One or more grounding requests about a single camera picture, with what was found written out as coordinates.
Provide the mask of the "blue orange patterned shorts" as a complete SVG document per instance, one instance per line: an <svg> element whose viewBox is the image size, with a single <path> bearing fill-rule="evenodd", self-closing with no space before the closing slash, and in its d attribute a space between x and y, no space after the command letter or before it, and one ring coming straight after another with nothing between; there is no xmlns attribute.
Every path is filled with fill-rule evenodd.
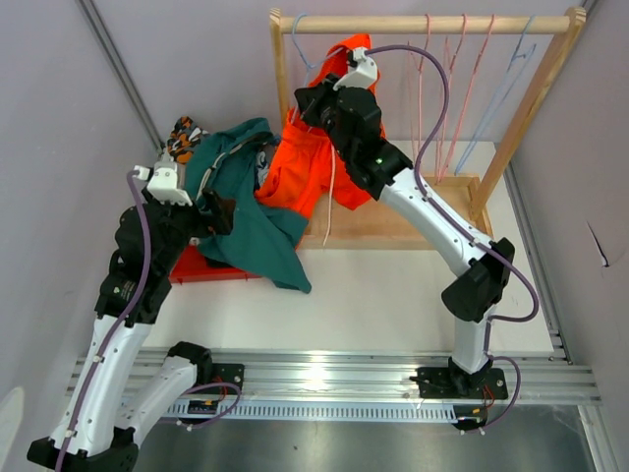
<svg viewBox="0 0 629 472"><path fill-rule="evenodd" d="M276 152L276 147L264 147L256 155L255 161L255 189L258 190L266 181L271 163Z"/></svg>

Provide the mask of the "orange black patterned shorts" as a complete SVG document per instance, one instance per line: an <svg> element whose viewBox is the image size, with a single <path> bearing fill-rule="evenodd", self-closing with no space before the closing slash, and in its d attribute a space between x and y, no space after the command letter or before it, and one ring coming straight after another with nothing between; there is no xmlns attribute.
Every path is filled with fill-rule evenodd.
<svg viewBox="0 0 629 472"><path fill-rule="evenodd" d="M189 116L182 116L173 126L166 141L168 154L178 163L187 164L196 148L210 136Z"/></svg>

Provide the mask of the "pink hanger of navy shorts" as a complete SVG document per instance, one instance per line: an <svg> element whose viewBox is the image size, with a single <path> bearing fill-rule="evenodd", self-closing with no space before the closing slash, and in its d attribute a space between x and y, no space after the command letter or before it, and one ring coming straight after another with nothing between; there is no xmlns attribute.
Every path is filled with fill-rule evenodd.
<svg viewBox="0 0 629 472"><path fill-rule="evenodd" d="M448 153L446 155L444 163L438 167L438 174L437 174L437 182L438 183L440 183L444 179L444 177L446 176L446 172L449 169L450 163L452 161L454 150L455 150L456 145L457 145L457 143L459 141L459 138L460 138L460 135L461 135L461 131L462 131L462 127L463 127L463 124L464 124L464 121L465 121L465 118L466 118L468 105L469 105L469 102L470 102L470 99L471 99L471 96L472 96L472 93L473 93L473 90L474 90L474 85L475 85L475 82L476 82L476 77L477 77L478 71L480 69L480 65L481 65L481 62L483 60L483 57L485 55L489 39L490 39L490 37L492 35L493 29L494 29L494 24L495 24L495 15L492 15L490 17L489 25L488 25L488 28L486 30L485 39L484 39L484 41L482 43L482 46L480 47L480 49L478 51L478 54L477 54L477 57L476 57L476 61L474 63L474 67L473 67L472 73L470 75L470 80L468 82L468 86L467 86L467 89L466 89L466 94L465 94L464 101L463 101L463 104L462 104L462 107L461 107L461 112L459 114L459 118L458 118L458 121L457 121L457 124L456 124L456 128L454 130L454 134L453 134L452 140L450 142L450 146L448 148Z"/></svg>

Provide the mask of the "pink hanger of teal shorts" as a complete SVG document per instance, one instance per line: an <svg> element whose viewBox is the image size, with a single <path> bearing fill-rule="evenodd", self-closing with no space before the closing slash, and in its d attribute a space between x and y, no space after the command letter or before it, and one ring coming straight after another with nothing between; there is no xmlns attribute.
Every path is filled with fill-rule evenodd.
<svg viewBox="0 0 629 472"><path fill-rule="evenodd" d="M429 14L425 14L425 17L427 19L427 33L426 33L426 41L424 44L424 47L422 48L424 51L428 51L429 50L429 41L430 41L430 35L431 35L431 18ZM419 150L422 146L422 134L423 134L423 70L424 70L424 62L425 62L425 57L423 55L420 55L421 58L419 60L417 60L415 58L415 56L413 56L412 53L408 53L408 58L409 61L411 59L413 59L413 64L415 69L418 72L418 83L417 83L417 133L415 131L415 129L413 128L413 118L410 119L410 124L411 124L411 142L412 142L412 147L413 147L413 156L415 157L415 160L417 160L417 154L419 153ZM408 82L408 88L409 88L409 92L410 92L410 87L411 87L411 73L409 72L411 69L411 63L409 62L407 64L407 82Z"/></svg>

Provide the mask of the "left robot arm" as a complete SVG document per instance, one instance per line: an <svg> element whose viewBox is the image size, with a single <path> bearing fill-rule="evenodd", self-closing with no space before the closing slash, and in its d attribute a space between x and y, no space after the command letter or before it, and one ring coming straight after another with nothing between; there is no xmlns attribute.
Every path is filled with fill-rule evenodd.
<svg viewBox="0 0 629 472"><path fill-rule="evenodd" d="M170 274L194 238L227 235L235 203L204 190L189 206L135 192L115 232L99 288L90 347L54 431L29 446L28 461L53 471L131 471L150 429L183 393L213 381L208 349L180 341L128 405L123 393L139 351L172 285Z"/></svg>

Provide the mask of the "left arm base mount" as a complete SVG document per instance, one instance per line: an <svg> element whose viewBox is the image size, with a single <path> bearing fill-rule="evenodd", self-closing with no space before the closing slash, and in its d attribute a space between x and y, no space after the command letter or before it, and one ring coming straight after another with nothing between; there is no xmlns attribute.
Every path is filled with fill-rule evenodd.
<svg viewBox="0 0 629 472"><path fill-rule="evenodd" d="M212 384L222 384L222 386L211 387L206 390L206 393L218 398L224 398L227 395L234 394L234 389L231 386L225 386L225 384L235 384L238 387L242 387L245 379L245 371L246 368L244 364L214 364L210 382Z"/></svg>

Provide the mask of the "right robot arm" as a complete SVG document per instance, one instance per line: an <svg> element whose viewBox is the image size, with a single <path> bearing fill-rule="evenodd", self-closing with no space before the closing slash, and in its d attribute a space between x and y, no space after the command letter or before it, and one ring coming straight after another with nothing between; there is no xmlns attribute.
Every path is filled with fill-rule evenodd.
<svg viewBox="0 0 629 472"><path fill-rule="evenodd" d="M515 248L506 238L492 241L435 194L411 159L382 136L374 94L339 88L338 80L330 74L314 87L296 89L301 119L330 139L351 181L410 222L454 274L441 293L455 318L448 382L456 394L471 396L492 367L486 353L488 318L502 298Z"/></svg>

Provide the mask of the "teal green shorts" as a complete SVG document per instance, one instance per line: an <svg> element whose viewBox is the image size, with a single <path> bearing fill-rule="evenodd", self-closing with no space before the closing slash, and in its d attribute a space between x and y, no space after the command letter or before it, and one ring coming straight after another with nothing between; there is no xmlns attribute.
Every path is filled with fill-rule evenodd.
<svg viewBox="0 0 629 472"><path fill-rule="evenodd" d="M205 257L266 277L278 288L308 294L312 286L296 254L308 221L255 197L257 154L274 138L264 118L203 138L186 163L185 189L199 206L203 190L235 202L231 232L200 240L198 248Z"/></svg>

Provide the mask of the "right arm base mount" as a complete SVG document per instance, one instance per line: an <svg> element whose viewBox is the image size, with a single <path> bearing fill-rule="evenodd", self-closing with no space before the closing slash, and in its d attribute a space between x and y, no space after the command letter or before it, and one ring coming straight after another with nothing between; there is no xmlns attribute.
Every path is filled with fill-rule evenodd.
<svg viewBox="0 0 629 472"><path fill-rule="evenodd" d="M446 367L420 367L408 378L423 399L506 400L509 396L502 370L490 368L479 374L458 373Z"/></svg>

